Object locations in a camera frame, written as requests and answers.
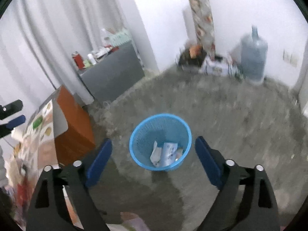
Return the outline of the blue white paper box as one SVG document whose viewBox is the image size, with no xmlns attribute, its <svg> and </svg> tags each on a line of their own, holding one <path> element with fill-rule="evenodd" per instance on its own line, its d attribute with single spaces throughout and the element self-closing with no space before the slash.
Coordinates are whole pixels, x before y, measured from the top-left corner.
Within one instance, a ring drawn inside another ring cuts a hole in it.
<svg viewBox="0 0 308 231">
<path fill-rule="evenodd" d="M 166 167 L 176 162 L 183 154 L 177 143 L 165 142 L 161 150 L 160 166 Z"/>
</svg>

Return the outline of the white tissue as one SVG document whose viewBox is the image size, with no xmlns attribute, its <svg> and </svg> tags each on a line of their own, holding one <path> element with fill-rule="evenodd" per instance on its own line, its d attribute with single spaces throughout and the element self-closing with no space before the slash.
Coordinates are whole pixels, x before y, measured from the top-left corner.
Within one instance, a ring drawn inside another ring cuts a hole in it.
<svg viewBox="0 0 308 231">
<path fill-rule="evenodd" d="M 158 147 L 158 143 L 157 143 L 157 141 L 155 141 L 154 144 L 153 144 L 153 151 L 152 151 L 151 156 L 150 156 L 151 163 L 155 167 L 160 166 L 161 152 L 162 152 L 162 148 Z"/>
</svg>

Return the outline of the blue mesh trash bin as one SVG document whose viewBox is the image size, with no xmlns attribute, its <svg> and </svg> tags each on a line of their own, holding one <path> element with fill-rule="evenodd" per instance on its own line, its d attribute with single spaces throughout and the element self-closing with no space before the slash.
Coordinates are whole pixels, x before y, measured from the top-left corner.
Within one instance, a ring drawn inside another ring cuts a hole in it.
<svg viewBox="0 0 308 231">
<path fill-rule="evenodd" d="M 183 148 L 182 156 L 173 164 L 166 167 L 155 167 L 150 156 L 153 144 L 163 148 L 165 142 L 177 143 Z M 130 137 L 130 154 L 136 164 L 149 171 L 167 172 L 179 168 L 192 146 L 192 132 L 189 125 L 180 117 L 173 114 L 157 114 L 143 120 L 134 129 Z"/>
</svg>

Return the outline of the patterned tablecloth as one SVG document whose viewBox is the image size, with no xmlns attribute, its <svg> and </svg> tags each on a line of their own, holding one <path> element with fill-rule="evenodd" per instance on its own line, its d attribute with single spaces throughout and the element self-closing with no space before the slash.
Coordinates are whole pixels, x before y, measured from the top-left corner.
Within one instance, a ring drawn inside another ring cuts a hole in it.
<svg viewBox="0 0 308 231">
<path fill-rule="evenodd" d="M 26 215 L 32 194 L 43 169 L 59 168 L 56 156 L 53 124 L 53 100 L 43 104 L 24 130 L 23 141 L 10 159 L 7 176 L 13 190 L 14 220 L 26 225 Z"/>
</svg>

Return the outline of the red thermos bottle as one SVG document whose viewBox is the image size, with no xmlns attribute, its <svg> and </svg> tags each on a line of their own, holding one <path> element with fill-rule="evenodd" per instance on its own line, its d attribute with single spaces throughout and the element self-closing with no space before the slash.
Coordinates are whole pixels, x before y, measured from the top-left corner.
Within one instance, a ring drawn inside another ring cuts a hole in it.
<svg viewBox="0 0 308 231">
<path fill-rule="evenodd" d="M 72 59 L 74 60 L 76 66 L 79 70 L 83 70 L 84 68 L 84 60 L 82 56 L 78 52 L 72 53 Z"/>
</svg>

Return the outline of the white grey curtain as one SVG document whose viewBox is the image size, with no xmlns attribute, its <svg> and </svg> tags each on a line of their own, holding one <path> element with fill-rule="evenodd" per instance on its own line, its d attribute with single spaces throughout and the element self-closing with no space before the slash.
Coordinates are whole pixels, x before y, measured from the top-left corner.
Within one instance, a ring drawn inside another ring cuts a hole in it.
<svg viewBox="0 0 308 231">
<path fill-rule="evenodd" d="M 82 104 L 93 97 L 77 75 L 72 53 L 102 46 L 101 31 L 127 28 L 141 63 L 158 72 L 134 0 L 12 0 L 1 17 L 1 102 L 39 106 L 64 85 Z"/>
</svg>

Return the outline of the dark grey cabinet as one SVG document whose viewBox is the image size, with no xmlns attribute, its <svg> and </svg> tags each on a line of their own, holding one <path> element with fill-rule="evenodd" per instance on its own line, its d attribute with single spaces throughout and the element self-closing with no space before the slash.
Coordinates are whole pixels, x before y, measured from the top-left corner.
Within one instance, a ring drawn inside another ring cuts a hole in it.
<svg viewBox="0 0 308 231">
<path fill-rule="evenodd" d="M 78 74 L 100 104 L 113 102 L 145 76 L 131 42 L 121 45 L 97 64 L 79 70 Z"/>
</svg>

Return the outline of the large water jug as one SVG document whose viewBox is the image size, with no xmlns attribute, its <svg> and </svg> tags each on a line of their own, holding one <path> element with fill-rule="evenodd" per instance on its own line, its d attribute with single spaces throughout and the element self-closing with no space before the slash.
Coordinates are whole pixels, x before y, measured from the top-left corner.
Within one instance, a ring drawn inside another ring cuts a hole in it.
<svg viewBox="0 0 308 231">
<path fill-rule="evenodd" d="M 241 39 L 241 67 L 243 75 L 251 84 L 261 85 L 267 59 L 268 43 L 258 35 L 257 26 Z"/>
</svg>

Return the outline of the floral patterned board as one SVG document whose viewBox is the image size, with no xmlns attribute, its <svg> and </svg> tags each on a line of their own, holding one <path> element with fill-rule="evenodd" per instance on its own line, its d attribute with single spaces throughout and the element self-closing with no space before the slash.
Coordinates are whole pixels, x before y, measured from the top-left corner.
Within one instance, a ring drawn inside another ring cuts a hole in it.
<svg viewBox="0 0 308 231">
<path fill-rule="evenodd" d="M 197 43 L 209 55 L 211 60 L 215 59 L 215 30 L 213 15 L 209 0 L 189 0 L 192 11 Z"/>
</svg>

